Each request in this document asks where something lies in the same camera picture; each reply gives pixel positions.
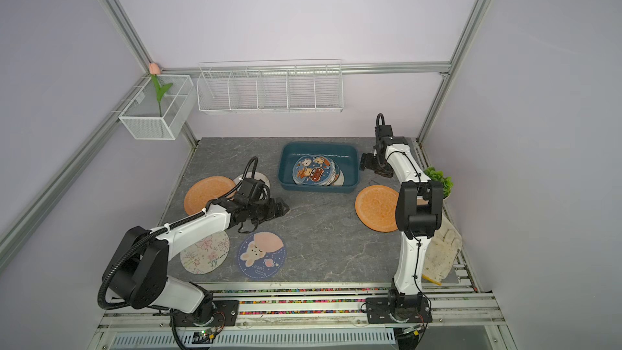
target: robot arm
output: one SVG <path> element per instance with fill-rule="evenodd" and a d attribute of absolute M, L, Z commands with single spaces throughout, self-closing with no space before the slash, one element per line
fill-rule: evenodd
<path fill-rule="evenodd" d="M 407 315 L 413 308 L 419 312 L 424 303 L 421 278 L 425 253 L 442 220 L 443 187 L 424 174 L 406 139 L 393 136 L 382 113 L 376 118 L 374 153 L 364 154 L 360 167 L 385 177 L 396 175 L 401 184 L 395 211 L 401 231 L 400 257 L 388 302 L 394 315 L 400 310 L 399 315 Z M 418 199 L 427 200 L 427 204 L 419 204 Z"/>
<path fill-rule="evenodd" d="M 173 309 L 183 321 L 208 323 L 214 315 L 212 294 L 197 285 L 167 276 L 167 263 L 186 247 L 215 232 L 227 230 L 250 219 L 257 226 L 283 216 L 289 207 L 272 199 L 263 181 L 254 179 L 257 157 L 246 165 L 247 176 L 254 162 L 252 177 L 243 178 L 232 190 L 208 202 L 197 214 L 172 224 L 145 230 L 127 231 L 102 277 L 98 305 L 103 309 L 157 307 Z M 110 288 L 124 301 L 109 303 Z"/>

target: white wire rack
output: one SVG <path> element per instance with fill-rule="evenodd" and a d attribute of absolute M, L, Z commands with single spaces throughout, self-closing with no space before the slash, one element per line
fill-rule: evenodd
<path fill-rule="evenodd" d="M 119 119 L 136 139 L 174 140 L 197 102 L 194 84 L 188 75 L 159 75 L 161 85 L 173 83 L 161 100 L 162 115 L 151 79 L 121 112 Z"/>
<path fill-rule="evenodd" d="M 343 110 L 341 61 L 199 64 L 198 108 L 206 113 Z"/>

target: bunny coaster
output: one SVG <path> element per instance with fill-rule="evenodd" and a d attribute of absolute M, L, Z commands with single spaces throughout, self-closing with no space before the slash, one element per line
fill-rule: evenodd
<path fill-rule="evenodd" d="M 274 276 L 284 262 L 285 246 L 272 232 L 250 235 L 237 252 L 237 264 L 242 273 L 256 280 Z"/>

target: stack of coasters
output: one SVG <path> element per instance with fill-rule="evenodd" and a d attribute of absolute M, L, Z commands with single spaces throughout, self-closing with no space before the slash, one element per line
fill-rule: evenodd
<path fill-rule="evenodd" d="M 292 170 L 294 182 L 299 185 L 343 186 L 343 173 L 339 165 L 323 155 L 302 156 Z"/>

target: green leaf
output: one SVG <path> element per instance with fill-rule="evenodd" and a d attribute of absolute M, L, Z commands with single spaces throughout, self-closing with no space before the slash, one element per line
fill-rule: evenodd
<path fill-rule="evenodd" d="M 160 90 L 160 82 L 157 79 L 157 76 L 155 74 L 151 75 L 151 81 L 154 83 L 154 87 L 156 88 L 156 92 Z"/>
<path fill-rule="evenodd" d="M 158 103 L 160 103 L 166 91 L 168 91 L 168 89 L 171 88 L 172 86 L 173 86 L 173 83 L 169 82 L 168 84 L 164 84 L 160 89 L 156 89 L 156 96 L 157 96 Z"/>

